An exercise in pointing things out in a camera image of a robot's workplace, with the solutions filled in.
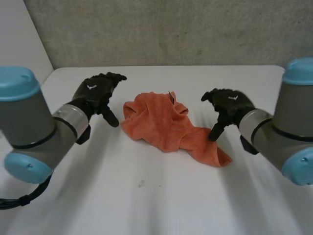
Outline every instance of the blue joint cap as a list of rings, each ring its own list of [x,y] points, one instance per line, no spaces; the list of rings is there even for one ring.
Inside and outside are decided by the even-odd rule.
[[[313,184],[313,147],[288,158],[282,167],[282,174],[296,185]]]
[[[291,61],[283,74],[283,82],[295,86],[313,86],[313,57]]]
[[[32,184],[43,183],[53,170],[26,154],[11,152],[4,159],[4,168],[15,178]]]
[[[27,99],[40,91],[34,73],[24,67],[0,67],[0,102]]]

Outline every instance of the black glove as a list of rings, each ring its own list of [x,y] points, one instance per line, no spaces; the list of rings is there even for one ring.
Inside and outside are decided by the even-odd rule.
[[[93,114],[102,114],[109,125],[117,127],[119,122],[108,107],[108,103],[117,84],[126,79],[125,76],[111,72],[87,78],[78,87],[69,104],[82,109],[88,119]]]
[[[235,124],[239,127],[241,119],[255,107],[249,98],[240,91],[230,89],[214,89],[206,92],[201,101],[210,101],[216,112],[219,112],[217,123],[214,125],[209,139],[216,141],[226,126]]]

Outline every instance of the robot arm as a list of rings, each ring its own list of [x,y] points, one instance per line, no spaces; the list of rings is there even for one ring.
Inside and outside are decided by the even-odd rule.
[[[89,139],[92,115],[102,114],[117,127],[108,103],[122,80],[126,77],[114,73],[85,79],[72,101],[51,115],[31,70],[0,68],[0,129],[13,147],[5,157],[5,169],[24,182],[40,184],[75,143]]]
[[[260,152],[297,185],[313,184],[313,58],[289,64],[284,75],[275,114],[256,109],[239,91],[206,92],[219,112],[209,136],[215,141],[224,128],[235,124],[246,151]]]

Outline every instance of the white tabletop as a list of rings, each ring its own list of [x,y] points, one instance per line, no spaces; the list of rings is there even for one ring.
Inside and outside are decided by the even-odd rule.
[[[283,73],[276,66],[62,68],[43,85],[50,110],[68,102],[84,78],[108,71],[128,78],[110,100],[120,122],[123,104],[137,94],[174,91],[192,123],[209,128],[217,113],[200,101],[206,91],[238,89],[273,112]],[[245,152],[235,126],[218,140],[234,160],[224,168],[200,164],[184,150],[163,153],[132,141],[101,116],[91,127],[90,140],[70,150],[42,196],[0,211],[1,235],[313,234],[313,188],[293,185],[262,155]],[[2,161],[10,147],[0,142]],[[0,198],[33,188],[0,168]]]

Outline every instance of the orange towel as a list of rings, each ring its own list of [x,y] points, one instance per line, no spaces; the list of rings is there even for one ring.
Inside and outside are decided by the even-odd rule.
[[[198,162],[225,166],[232,160],[211,142],[208,128],[195,127],[181,103],[174,104],[169,94],[141,93],[134,101],[124,104],[125,121],[122,128],[132,140],[144,139],[164,152],[185,149]]]

